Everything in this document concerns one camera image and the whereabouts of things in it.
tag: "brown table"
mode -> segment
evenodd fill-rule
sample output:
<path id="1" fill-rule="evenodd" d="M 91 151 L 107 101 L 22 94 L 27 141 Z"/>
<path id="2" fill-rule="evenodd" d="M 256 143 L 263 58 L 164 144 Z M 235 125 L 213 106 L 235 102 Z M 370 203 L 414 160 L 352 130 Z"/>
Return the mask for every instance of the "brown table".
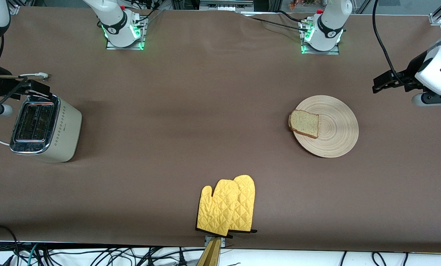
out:
<path id="1" fill-rule="evenodd" d="M 425 16 L 377 21 L 398 70 L 441 37 Z M 441 251 L 441 107 L 417 108 L 403 88 L 372 94 L 389 68 L 370 16 L 350 17 L 339 56 L 301 54 L 294 30 L 227 11 L 167 11 L 144 51 L 106 51 L 96 22 L 88 8 L 12 17 L 0 65 L 53 74 L 83 114 L 69 163 L 0 145 L 0 224 L 19 239 L 201 246 L 202 187 L 249 174 L 258 233 L 236 234 L 236 248 Z M 359 122 L 343 157 L 315 157 L 288 130 L 318 94 Z M 14 120 L 0 118 L 1 139 Z"/>

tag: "yellow oven mitt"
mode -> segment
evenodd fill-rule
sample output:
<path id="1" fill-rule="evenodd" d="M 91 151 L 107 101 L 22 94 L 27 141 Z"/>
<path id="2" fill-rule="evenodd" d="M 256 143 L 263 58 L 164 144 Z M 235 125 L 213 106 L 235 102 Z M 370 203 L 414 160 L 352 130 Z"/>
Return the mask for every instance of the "yellow oven mitt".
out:
<path id="1" fill-rule="evenodd" d="M 203 187 L 200 194 L 196 228 L 219 236 L 227 236 L 240 191 L 233 180 L 219 180 L 214 194 L 212 187 Z"/>
<path id="2" fill-rule="evenodd" d="M 250 232 L 255 202 L 255 183 L 249 175 L 239 175 L 234 178 L 234 182 L 238 185 L 240 193 L 230 223 L 230 230 Z"/>

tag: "round woven placemat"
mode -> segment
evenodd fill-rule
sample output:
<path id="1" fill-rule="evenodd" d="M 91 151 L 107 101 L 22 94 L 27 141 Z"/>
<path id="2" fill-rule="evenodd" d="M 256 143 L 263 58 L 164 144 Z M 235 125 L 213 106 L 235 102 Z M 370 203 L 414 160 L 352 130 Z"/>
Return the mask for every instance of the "round woven placemat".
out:
<path id="1" fill-rule="evenodd" d="M 294 132 L 297 141 L 310 153 L 336 158 L 348 153 L 358 140 L 358 121 L 352 110 L 339 99 L 316 95 L 302 101 L 297 110 L 318 115 L 318 138 Z"/>

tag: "blue cable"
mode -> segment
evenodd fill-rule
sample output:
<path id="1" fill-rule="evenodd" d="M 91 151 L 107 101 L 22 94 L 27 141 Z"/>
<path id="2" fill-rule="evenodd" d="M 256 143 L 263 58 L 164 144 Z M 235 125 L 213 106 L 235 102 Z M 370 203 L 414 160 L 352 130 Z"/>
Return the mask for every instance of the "blue cable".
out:
<path id="1" fill-rule="evenodd" d="M 36 243 L 36 244 L 33 246 L 32 250 L 30 251 L 30 255 L 28 256 L 27 266 L 30 266 L 30 265 L 31 265 L 33 252 L 35 252 L 35 249 L 36 249 L 37 245 L 38 245 L 38 243 Z"/>

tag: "white toaster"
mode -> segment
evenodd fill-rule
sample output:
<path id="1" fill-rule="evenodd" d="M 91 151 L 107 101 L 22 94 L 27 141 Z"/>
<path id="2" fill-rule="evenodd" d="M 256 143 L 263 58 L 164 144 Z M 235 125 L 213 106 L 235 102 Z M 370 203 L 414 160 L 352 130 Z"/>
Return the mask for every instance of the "white toaster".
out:
<path id="1" fill-rule="evenodd" d="M 69 161 L 77 146 L 82 115 L 60 97 L 29 96 L 15 121 L 11 150 L 44 162 Z"/>

